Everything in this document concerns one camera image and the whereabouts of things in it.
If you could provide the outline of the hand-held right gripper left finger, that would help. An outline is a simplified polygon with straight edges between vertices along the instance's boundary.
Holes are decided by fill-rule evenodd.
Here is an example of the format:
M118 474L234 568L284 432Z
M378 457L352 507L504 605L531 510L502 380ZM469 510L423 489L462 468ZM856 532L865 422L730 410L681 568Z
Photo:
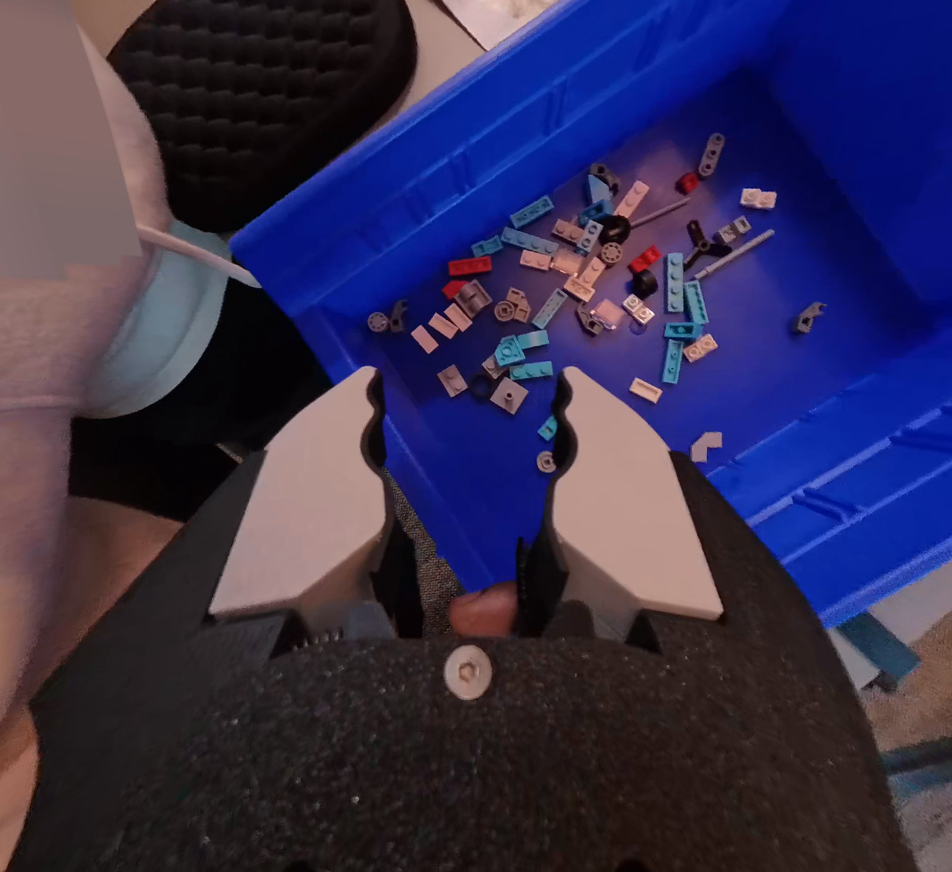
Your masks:
M382 382L360 367L269 441L209 604L214 619L287 609L307 628L344 628L374 600L370 573L393 522L370 452Z

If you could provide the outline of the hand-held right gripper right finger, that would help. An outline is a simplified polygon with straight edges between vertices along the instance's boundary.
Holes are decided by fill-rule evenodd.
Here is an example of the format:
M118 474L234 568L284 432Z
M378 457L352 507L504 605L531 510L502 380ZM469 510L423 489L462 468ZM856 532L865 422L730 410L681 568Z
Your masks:
M518 561L524 637L637 640L649 613L716 623L723 603L671 451L576 366L557 378L555 470Z

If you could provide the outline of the pile of small lego pieces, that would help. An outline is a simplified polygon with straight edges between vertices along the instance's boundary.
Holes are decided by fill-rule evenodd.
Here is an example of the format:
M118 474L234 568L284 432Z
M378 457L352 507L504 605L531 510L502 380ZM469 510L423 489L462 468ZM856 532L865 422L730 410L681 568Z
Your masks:
M374 362L387 387L388 469L407 492L540 484L536 434L554 374L578 366L614 395L649 410L685 449L720 430L725 492L809 482L823 450L824 343L785 331L803 295L832 303L834 251L851 226L839 186L793 136L728 142L713 185L684 195L676 143L649 140L623 192L635 203L579 224L587 186L576 177L542 200L544 214L482 235L477 254L458 234L407 239L351 283L354 308L405 300L403 335L380 331ZM659 412L651 409L661 391Z

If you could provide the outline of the blue plastic bin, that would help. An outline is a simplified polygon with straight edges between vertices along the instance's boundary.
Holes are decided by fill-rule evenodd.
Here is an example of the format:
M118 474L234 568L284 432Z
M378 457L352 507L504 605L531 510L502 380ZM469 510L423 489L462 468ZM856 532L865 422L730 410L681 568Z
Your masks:
M553 380L510 416L466 381L506 333L491 314L426 354L447 263L548 195L549 233L602 160L637 211L677 199L708 137L715 173L634 231L594 303L631 292L647 247L687 254L743 188L774 235L702 279L718 347L661 382L665 315L597 338L568 301L541 359L577 366L674 450L722 433L708 478L828 627L950 560L950 0L563 0L237 236L237 256L335 381L384 379L387 464L466 588L513 575L541 521Z

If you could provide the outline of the person's left forearm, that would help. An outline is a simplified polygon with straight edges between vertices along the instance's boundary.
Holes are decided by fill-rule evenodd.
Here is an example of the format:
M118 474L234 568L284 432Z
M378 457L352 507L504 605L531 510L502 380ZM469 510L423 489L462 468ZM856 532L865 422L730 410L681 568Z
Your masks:
M64 608L95 544L67 490L70 425L147 283L158 248L58 279L2 280L2 718L16 717L83 608Z

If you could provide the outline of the person's right hand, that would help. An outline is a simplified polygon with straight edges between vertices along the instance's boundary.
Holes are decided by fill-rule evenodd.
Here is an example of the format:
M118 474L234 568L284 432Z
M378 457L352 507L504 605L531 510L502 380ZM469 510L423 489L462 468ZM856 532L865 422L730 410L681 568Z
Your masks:
M515 581L495 583L450 601L447 616L452 631L464 638L507 638L517 624Z

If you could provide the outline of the grey cloth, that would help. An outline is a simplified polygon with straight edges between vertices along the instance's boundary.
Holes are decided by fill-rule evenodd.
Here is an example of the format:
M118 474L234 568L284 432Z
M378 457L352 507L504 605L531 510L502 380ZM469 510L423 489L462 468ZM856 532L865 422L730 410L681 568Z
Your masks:
M438 553L435 542L392 474L385 469L384 475L393 494L396 518L413 547L422 604L422 637L447 636L453 630L449 606L465 594L465 589L452 567Z

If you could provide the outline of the black dimpled foam pad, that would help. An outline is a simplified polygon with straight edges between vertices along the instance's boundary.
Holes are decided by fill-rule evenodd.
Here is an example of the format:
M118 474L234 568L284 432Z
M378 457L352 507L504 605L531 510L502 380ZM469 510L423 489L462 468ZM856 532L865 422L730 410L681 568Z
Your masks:
M149 119L173 216L222 234L357 142L417 57L405 0L156 0L108 61Z

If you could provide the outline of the teal metal frame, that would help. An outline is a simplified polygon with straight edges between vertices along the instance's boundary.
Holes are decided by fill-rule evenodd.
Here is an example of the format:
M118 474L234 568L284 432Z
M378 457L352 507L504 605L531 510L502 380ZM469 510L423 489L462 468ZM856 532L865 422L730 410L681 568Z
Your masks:
M863 611L834 631L875 668L866 683L884 693L896 693L900 683L922 665L922 659L872 613Z

